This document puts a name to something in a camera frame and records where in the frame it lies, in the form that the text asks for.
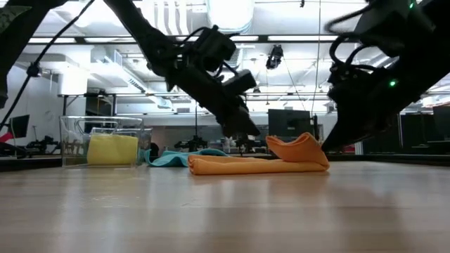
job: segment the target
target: red object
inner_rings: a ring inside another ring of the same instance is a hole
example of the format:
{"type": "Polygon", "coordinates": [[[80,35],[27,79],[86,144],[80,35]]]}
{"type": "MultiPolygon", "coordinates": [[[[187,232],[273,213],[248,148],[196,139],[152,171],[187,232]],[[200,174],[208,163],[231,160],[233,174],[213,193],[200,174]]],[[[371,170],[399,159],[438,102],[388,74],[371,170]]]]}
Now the red object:
{"type": "Polygon", "coordinates": [[[6,141],[9,141],[13,138],[13,134],[12,133],[6,133],[4,134],[2,137],[0,137],[0,143],[5,143],[6,141]]]}

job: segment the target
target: desk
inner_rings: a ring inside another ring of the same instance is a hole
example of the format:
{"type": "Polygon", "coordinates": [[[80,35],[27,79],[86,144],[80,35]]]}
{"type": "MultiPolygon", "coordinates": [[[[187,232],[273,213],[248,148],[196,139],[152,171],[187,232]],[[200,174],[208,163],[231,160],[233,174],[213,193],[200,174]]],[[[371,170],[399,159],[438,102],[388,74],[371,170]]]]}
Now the desk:
{"type": "Polygon", "coordinates": [[[187,169],[0,174],[2,252],[448,252],[450,170],[334,162],[327,173],[187,169]]]}

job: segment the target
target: ceiling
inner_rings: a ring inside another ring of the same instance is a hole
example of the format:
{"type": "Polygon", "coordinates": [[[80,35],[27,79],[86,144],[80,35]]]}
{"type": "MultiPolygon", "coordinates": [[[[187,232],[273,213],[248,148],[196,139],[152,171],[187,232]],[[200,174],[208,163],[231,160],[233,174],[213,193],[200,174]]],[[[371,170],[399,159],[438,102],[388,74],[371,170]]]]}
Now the ceiling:
{"type": "MultiPolygon", "coordinates": [[[[221,4],[222,0],[145,0],[135,1],[136,6],[142,8],[143,13],[150,23],[167,35],[186,35],[199,27],[210,27],[210,20],[214,20],[222,27],[236,30],[244,30],[243,34],[270,34],[270,35],[301,35],[317,36],[326,35],[323,31],[324,24],[346,13],[359,10],[365,6],[364,0],[306,0],[304,8],[300,8],[300,1],[290,0],[228,0],[227,5],[221,4]]],[[[114,13],[100,0],[97,0],[91,9],[80,18],[65,34],[65,37],[118,37],[129,36],[114,13]]],[[[69,1],[65,5],[52,10],[37,30],[36,37],[51,37],[64,25],[74,18],[84,4],[78,1],[69,1]]],[[[357,23],[357,18],[344,22],[339,26],[342,30],[350,30],[357,23]]],[[[328,54],[330,43],[282,43],[284,59],[275,70],[267,70],[265,61],[273,44],[238,44],[240,57],[238,58],[239,70],[249,69],[261,92],[319,92],[326,93],[329,84],[327,78],[331,59],[328,54]]],[[[106,44],[102,46],[74,46],[55,45],[51,52],[63,53],[76,57],[77,51],[92,50],[92,55],[102,52],[113,56],[114,52],[121,56],[121,65],[131,73],[133,77],[143,83],[145,89],[152,92],[167,92],[164,79],[156,76],[146,68],[146,60],[136,44],[106,44]]],[[[337,56],[345,59],[355,48],[356,44],[343,44],[337,50],[337,56]]],[[[26,53],[37,53],[42,46],[29,45],[26,53]]],[[[381,52],[376,48],[368,48],[358,54],[356,60],[364,63],[380,57],[381,52]]],[[[104,68],[104,63],[93,60],[90,66],[86,66],[91,72],[89,78],[90,87],[101,87],[108,92],[138,93],[139,90],[126,82],[112,81],[114,71],[104,68]]],[[[447,81],[443,79],[438,83],[439,91],[446,91],[447,81]]],[[[328,100],[324,96],[265,96],[249,97],[251,110],[265,111],[268,108],[282,108],[289,106],[294,109],[314,110],[325,112],[328,100]]],[[[138,108],[139,104],[154,102],[148,98],[121,98],[118,103],[126,103],[138,108]]],[[[192,101],[184,98],[172,99],[173,107],[195,106],[192,101]]],[[[161,111],[155,107],[147,107],[145,110],[161,111]]]]}

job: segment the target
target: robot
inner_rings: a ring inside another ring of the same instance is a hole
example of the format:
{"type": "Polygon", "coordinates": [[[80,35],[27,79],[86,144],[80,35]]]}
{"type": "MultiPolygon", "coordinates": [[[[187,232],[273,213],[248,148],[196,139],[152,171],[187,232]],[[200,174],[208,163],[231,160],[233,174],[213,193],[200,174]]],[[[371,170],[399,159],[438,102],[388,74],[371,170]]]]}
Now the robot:
{"type": "MultiPolygon", "coordinates": [[[[8,71],[45,15],[66,1],[9,0],[6,3],[6,7],[22,6],[25,10],[0,33],[0,108],[8,99],[8,71]]],[[[90,0],[84,10],[93,2],[90,0]]],[[[225,136],[235,133],[259,135],[239,96],[256,87],[250,71],[236,73],[234,78],[224,83],[208,73],[229,67],[224,61],[229,60],[236,49],[230,39],[233,34],[222,34],[217,26],[202,27],[179,43],[151,27],[131,0],[104,2],[135,38],[149,62],[148,67],[165,78],[168,91],[177,85],[198,101],[201,107],[216,116],[225,136]],[[199,38],[189,43],[188,39],[199,32],[199,38]]],[[[386,130],[394,115],[419,100],[421,94],[450,72],[447,46],[450,23],[444,13],[449,9],[450,1],[422,0],[419,4],[416,0],[367,2],[368,5],[360,11],[332,20],[325,27],[328,32],[338,35],[330,48],[334,63],[328,80],[332,84],[328,96],[337,105],[337,123],[322,145],[325,151],[362,141],[386,130]],[[361,18],[354,31],[334,29],[339,22],[358,15],[361,18]],[[349,40],[361,45],[343,62],[335,52],[342,42],[349,40]],[[353,64],[355,55],[369,46],[378,47],[394,58],[394,63],[386,68],[353,64]]],[[[67,24],[67,28],[76,20],[67,24]]],[[[51,44],[30,65],[27,79],[39,73],[39,61],[51,44]]],[[[27,79],[21,91],[25,89],[27,79]]],[[[14,109],[21,91],[5,119],[14,109]]]]}

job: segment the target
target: orange towel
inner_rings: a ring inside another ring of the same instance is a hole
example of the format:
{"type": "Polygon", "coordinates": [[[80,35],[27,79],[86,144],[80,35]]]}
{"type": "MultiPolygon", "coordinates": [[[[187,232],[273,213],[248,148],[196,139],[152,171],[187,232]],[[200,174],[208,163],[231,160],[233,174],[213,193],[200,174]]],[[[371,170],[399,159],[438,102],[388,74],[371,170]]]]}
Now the orange towel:
{"type": "Polygon", "coordinates": [[[290,143],[273,136],[268,136],[266,140],[268,147],[281,160],[189,155],[189,170],[194,175],[223,175],[326,171],[330,167],[320,145],[311,134],[302,134],[290,143]]]}

